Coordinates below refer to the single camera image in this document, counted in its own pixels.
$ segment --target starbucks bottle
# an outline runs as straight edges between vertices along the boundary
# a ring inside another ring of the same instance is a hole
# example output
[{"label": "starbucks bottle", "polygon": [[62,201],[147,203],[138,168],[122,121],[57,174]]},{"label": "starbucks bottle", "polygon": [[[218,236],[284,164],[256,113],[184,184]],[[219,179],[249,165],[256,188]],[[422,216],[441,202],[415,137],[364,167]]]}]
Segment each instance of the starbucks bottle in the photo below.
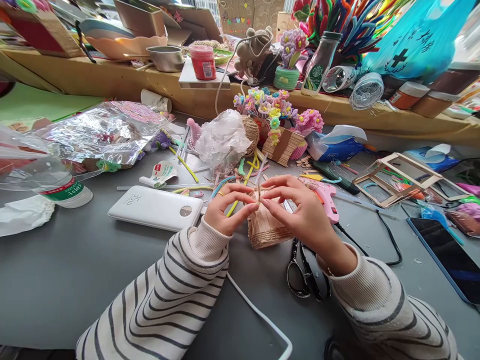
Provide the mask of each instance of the starbucks bottle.
[{"label": "starbucks bottle", "polygon": [[325,75],[330,70],[335,51],[342,39],[342,34],[338,32],[324,31],[318,47],[311,58],[308,70],[305,73],[305,80],[301,86],[301,93],[308,96],[317,96]]}]

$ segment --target white power bank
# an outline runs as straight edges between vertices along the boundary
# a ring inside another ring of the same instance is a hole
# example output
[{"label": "white power bank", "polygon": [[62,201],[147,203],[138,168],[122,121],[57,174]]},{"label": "white power bank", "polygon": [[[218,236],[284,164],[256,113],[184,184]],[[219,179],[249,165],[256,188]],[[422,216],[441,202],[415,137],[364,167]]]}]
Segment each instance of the white power bank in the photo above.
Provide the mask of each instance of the white power bank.
[{"label": "white power bank", "polygon": [[199,198],[136,185],[111,207],[108,216],[177,232],[197,224],[203,204]]}]

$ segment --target striped sleeve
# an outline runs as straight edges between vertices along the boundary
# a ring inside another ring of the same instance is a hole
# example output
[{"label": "striped sleeve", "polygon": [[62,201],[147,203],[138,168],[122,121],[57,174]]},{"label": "striped sleeve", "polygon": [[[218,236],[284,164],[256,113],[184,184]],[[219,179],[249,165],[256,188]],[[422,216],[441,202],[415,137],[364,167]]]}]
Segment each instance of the striped sleeve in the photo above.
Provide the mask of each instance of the striped sleeve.
[{"label": "striped sleeve", "polygon": [[203,219],[175,234],[80,337],[80,360],[181,359],[227,276],[228,242]]},{"label": "striped sleeve", "polygon": [[455,337],[427,303],[408,296],[383,262],[360,256],[348,275],[329,276],[333,291],[359,338],[380,358],[457,360]]}]

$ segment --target tissue box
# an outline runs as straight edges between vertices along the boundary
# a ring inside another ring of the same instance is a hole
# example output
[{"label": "tissue box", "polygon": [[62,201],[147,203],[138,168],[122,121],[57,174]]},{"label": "tissue box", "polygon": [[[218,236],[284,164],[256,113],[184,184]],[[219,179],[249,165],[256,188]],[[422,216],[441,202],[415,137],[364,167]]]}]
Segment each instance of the tissue box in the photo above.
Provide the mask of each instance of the tissue box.
[{"label": "tissue box", "polygon": [[363,144],[358,142],[351,133],[351,128],[355,128],[355,126],[337,125],[328,135],[312,132],[307,138],[308,153],[313,159],[320,162],[350,160],[364,148]]},{"label": "tissue box", "polygon": [[429,167],[437,173],[441,173],[460,162],[460,160],[447,155],[450,150],[450,145],[440,144],[434,147],[424,146],[414,150],[407,150],[403,152],[403,155]]}]

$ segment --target red jar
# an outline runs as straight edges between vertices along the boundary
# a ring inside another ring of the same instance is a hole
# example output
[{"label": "red jar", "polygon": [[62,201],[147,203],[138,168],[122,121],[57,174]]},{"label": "red jar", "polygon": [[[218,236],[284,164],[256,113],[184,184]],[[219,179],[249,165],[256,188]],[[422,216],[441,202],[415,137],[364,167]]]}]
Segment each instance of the red jar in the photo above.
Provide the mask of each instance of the red jar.
[{"label": "red jar", "polygon": [[205,45],[190,45],[188,49],[196,78],[199,80],[216,79],[214,48]]}]

